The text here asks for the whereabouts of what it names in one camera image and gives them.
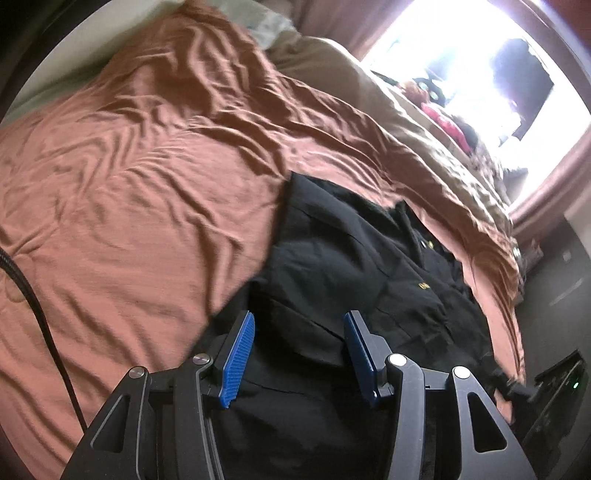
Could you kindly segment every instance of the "blue gripper pad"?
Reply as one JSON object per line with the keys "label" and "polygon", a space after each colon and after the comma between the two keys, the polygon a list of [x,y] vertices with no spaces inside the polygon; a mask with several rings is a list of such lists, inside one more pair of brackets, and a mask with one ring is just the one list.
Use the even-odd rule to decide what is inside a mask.
{"label": "blue gripper pad", "polygon": [[242,375],[246,368],[248,356],[251,353],[252,343],[255,339],[255,317],[248,312],[242,327],[232,345],[228,360],[222,369],[222,389],[220,390],[220,404],[228,408],[230,402],[238,395]]}
{"label": "blue gripper pad", "polygon": [[351,357],[351,363],[353,363],[353,369],[355,370],[361,395],[371,407],[374,407],[378,402],[378,395],[375,391],[375,368],[369,359],[366,345],[350,313],[345,315],[345,343],[349,350],[349,356]]}

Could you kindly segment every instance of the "beige blanket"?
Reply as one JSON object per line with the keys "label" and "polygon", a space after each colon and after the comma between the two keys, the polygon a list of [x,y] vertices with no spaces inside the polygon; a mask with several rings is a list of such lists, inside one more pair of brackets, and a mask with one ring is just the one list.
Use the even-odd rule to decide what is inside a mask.
{"label": "beige blanket", "polygon": [[325,38],[286,31],[267,50],[267,55],[281,73],[367,113],[387,133],[421,157],[474,217],[510,235],[511,221],[498,195],[466,168],[467,158],[462,161],[455,157],[413,120],[389,86],[341,45]]}

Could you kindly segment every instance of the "metal pivot screw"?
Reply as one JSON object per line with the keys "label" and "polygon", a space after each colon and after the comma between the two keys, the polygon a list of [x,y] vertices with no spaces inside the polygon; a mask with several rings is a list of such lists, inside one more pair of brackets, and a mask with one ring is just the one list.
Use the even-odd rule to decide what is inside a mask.
{"label": "metal pivot screw", "polygon": [[209,362],[209,355],[206,353],[198,353],[193,357],[193,363],[195,365],[205,365]]}
{"label": "metal pivot screw", "polygon": [[131,370],[129,370],[129,376],[131,378],[141,378],[144,376],[144,373],[146,373],[144,367],[133,367]]}
{"label": "metal pivot screw", "polygon": [[401,355],[400,353],[393,353],[392,355],[388,356],[388,361],[397,367],[403,367],[406,365],[407,360],[404,355]]}
{"label": "metal pivot screw", "polygon": [[456,377],[465,380],[470,376],[470,371],[466,367],[454,367],[453,374]]}

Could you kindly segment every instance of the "brown bedsheet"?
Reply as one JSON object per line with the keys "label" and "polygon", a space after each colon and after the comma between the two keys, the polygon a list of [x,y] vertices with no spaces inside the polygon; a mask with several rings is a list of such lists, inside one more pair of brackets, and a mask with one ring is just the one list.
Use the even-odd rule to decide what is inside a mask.
{"label": "brown bedsheet", "polygon": [[[262,266],[290,170],[407,199],[464,265],[495,353],[524,374],[507,238],[407,147],[284,77],[188,2],[84,89],[0,131],[0,245],[34,286],[91,421],[128,368],[176,367]],[[0,424],[38,480],[80,427],[26,301],[0,278]]]}

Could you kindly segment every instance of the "curtain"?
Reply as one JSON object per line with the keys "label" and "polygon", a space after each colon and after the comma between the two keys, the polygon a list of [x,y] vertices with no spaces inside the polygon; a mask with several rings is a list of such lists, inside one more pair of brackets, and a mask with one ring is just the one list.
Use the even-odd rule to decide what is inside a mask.
{"label": "curtain", "polygon": [[520,245],[548,233],[591,184],[591,126],[536,192],[511,212]]}
{"label": "curtain", "polygon": [[413,0],[292,0],[302,35],[335,40],[362,60]]}

